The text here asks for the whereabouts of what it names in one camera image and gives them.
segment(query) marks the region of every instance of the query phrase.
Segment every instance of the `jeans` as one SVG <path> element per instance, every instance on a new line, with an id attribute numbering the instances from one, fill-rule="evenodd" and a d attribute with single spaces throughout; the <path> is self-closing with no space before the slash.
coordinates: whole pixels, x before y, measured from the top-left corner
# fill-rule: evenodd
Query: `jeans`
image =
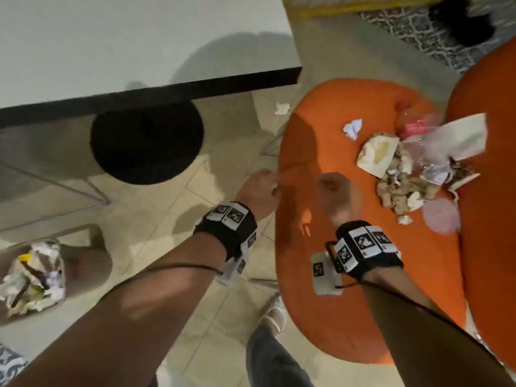
<path id="1" fill-rule="evenodd" d="M 259 326 L 249 338 L 246 363 L 251 387 L 313 387 L 268 327 Z"/>

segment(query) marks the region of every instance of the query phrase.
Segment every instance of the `white table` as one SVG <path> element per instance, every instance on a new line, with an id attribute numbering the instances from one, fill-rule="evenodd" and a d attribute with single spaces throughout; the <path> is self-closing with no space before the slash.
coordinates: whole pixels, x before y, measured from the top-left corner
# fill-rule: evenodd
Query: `white table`
<path id="1" fill-rule="evenodd" d="M 281 0 L 1 4 L 0 127 L 108 113 L 92 149 L 126 182 L 166 180 L 194 159 L 203 130 L 190 100 L 295 84 L 301 71 Z"/>

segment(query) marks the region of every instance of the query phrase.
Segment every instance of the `garbage in bin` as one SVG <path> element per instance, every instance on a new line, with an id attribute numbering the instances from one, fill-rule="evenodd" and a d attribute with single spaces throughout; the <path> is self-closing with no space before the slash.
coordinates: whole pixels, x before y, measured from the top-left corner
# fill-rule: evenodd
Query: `garbage in bin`
<path id="1" fill-rule="evenodd" d="M 0 284 L 8 316 L 40 312 L 65 298 L 65 266 L 57 241 L 34 243 L 11 263 Z"/>

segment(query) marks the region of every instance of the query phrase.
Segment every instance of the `orange ottoman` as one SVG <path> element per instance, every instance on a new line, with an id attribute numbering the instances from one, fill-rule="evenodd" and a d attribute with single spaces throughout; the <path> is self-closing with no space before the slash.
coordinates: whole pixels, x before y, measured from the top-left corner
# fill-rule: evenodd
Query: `orange ottoman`
<path id="1" fill-rule="evenodd" d="M 416 283 L 459 325 L 465 322 L 465 299 L 457 235 L 431 232 L 421 211 L 410 225 L 381 207 L 377 179 L 356 166 L 362 144 L 376 132 L 394 132 L 395 104 L 417 92 L 386 81 L 338 79 L 312 90 L 287 124 L 279 157 L 284 195 L 276 213 L 276 271 L 288 312 L 300 331 L 322 351 L 359 363 L 391 363 L 384 340 L 359 286 L 341 296 L 318 296 L 310 257 L 335 239 L 317 199 L 321 173 L 337 171 L 357 183 L 364 194 L 363 218 L 383 228 L 403 254 L 405 269 Z M 358 141 L 342 128 L 363 119 Z M 344 284 L 353 279 L 344 277 Z"/>
<path id="2" fill-rule="evenodd" d="M 481 59 L 455 87 L 448 120 L 485 112 L 486 152 L 469 160 L 482 175 L 460 193 L 462 268 L 471 313 L 494 354 L 516 368 L 516 38 Z"/>

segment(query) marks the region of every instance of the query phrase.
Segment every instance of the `black fur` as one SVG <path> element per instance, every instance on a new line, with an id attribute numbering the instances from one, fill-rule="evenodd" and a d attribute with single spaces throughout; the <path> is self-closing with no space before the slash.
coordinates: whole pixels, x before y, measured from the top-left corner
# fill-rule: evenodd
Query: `black fur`
<path id="1" fill-rule="evenodd" d="M 470 0 L 442 0 L 428 11 L 430 19 L 440 22 L 461 45 L 471 47 L 485 42 L 494 34 L 489 14 L 468 16 Z"/>

